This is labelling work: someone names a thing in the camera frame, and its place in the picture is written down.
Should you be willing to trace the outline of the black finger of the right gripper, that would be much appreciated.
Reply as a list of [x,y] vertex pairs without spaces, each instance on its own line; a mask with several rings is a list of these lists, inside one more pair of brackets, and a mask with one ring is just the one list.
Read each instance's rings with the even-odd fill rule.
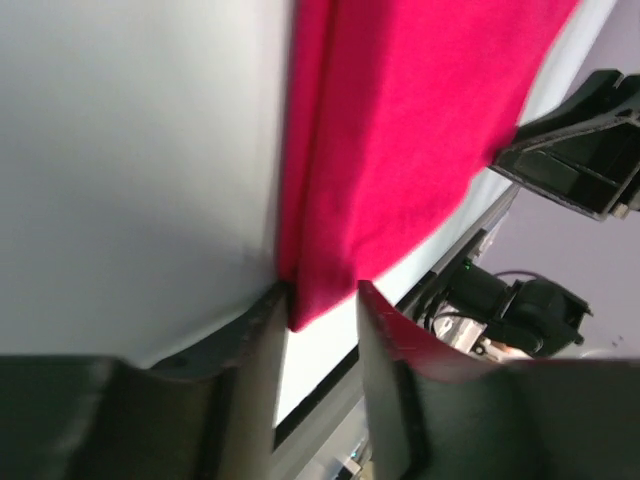
[[639,76],[596,70],[548,114],[518,128],[490,168],[595,220],[639,210]]

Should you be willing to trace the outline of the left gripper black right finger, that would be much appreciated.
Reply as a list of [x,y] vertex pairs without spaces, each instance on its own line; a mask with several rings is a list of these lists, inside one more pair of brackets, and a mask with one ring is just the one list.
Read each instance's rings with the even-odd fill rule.
[[369,281],[357,324],[376,478],[638,477],[637,360],[477,360]]

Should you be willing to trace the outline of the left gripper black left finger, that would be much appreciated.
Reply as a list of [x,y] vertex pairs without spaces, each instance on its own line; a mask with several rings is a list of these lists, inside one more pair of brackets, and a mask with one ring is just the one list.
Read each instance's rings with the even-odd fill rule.
[[267,478],[288,293],[274,284],[148,369],[107,356],[3,356],[2,477]]

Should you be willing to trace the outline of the crimson red t-shirt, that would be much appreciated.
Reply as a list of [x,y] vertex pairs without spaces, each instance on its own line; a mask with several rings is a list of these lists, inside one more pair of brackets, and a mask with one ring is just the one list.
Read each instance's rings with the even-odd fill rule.
[[304,329],[392,267],[507,145],[573,1],[300,1],[278,273]]

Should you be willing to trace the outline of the black base mounting strip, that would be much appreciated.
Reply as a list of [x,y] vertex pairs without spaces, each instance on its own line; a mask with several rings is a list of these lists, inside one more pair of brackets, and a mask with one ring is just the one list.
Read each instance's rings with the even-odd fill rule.
[[312,414],[330,400],[336,399],[357,382],[359,350],[351,349],[301,402],[281,420],[276,429],[273,452],[276,452]]

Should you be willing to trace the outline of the aluminium front frame rail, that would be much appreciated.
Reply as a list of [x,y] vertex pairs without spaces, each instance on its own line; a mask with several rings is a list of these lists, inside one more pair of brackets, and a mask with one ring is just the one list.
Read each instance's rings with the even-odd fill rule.
[[456,241],[450,242],[449,249],[442,252],[430,270],[395,304],[396,309],[414,322],[433,316],[445,301],[456,271],[474,263],[489,248],[517,193],[516,186],[509,187],[473,224],[464,231],[458,228]]

